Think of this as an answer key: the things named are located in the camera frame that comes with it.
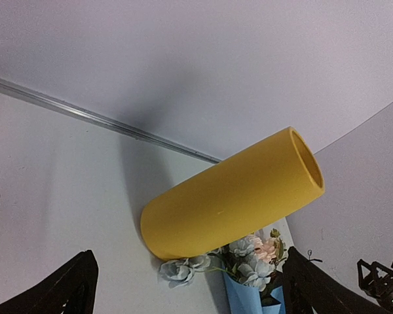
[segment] silver trim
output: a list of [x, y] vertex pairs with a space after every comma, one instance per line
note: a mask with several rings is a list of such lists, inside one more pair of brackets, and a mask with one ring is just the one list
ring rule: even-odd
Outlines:
[[80, 119], [92, 123], [96, 126], [100, 126], [105, 129], [109, 129], [111, 131], [115, 131], [121, 134], [131, 136], [134, 139], [139, 139], [148, 143], [158, 145], [160, 147], [173, 150], [175, 152], [180, 152], [181, 154], [198, 158], [199, 160], [204, 160], [205, 162], [218, 164], [221, 161], [217, 158], [208, 156], [196, 150], [179, 145], [175, 142], [169, 141], [157, 135], [137, 129], [133, 126], [129, 126], [128, 124], [110, 119], [106, 116], [102, 116], [97, 113], [93, 113], [92, 111], [82, 109], [78, 106], [72, 105], [65, 101], [50, 97], [48, 95], [44, 95], [34, 90], [30, 90], [29, 88], [25, 88], [23, 86], [8, 82], [1, 78], [0, 78], [0, 93], [23, 101], [27, 101], [28, 103], [32, 103], [34, 105], [38, 105], [40, 107], [47, 108], [52, 111], [56, 111], [58, 113], [65, 114], [67, 116], [71, 116], [76, 119]]

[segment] gray flower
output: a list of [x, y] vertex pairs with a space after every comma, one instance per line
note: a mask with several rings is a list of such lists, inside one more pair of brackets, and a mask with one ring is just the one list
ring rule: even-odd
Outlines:
[[195, 270], [190, 267], [188, 258], [182, 260], [169, 260], [160, 267], [160, 274], [168, 281], [169, 286], [174, 288], [190, 283]]
[[189, 259], [189, 267], [192, 267], [197, 272], [205, 271], [210, 267], [211, 258], [207, 254], [192, 257]]
[[271, 278], [269, 275], [274, 271], [273, 265], [258, 260], [254, 256], [248, 264], [241, 264], [237, 270], [243, 275], [239, 282], [249, 287], [256, 287], [264, 291]]
[[245, 257], [252, 254], [255, 250], [255, 245], [249, 238], [243, 237], [235, 242], [229, 244], [229, 250], [234, 255]]

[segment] yellow cylinder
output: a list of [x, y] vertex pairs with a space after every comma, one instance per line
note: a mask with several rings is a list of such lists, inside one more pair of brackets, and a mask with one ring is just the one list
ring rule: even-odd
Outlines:
[[141, 233], [149, 250], [163, 260], [197, 256], [323, 193], [312, 152], [293, 128], [286, 128], [152, 200], [141, 215]]

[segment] blue wrapping paper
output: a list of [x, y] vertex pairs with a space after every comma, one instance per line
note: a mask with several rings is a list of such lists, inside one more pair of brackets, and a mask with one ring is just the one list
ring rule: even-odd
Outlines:
[[237, 283], [224, 274], [225, 288], [232, 314], [285, 314], [284, 294], [282, 287], [275, 288], [271, 296], [281, 304], [262, 307], [257, 288]]

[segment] yellow vase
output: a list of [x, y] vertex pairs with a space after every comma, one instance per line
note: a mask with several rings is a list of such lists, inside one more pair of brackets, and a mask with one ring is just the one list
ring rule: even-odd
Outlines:
[[141, 233], [149, 250], [163, 260], [197, 256], [323, 193], [312, 152], [293, 128], [286, 128], [152, 200], [141, 215]]

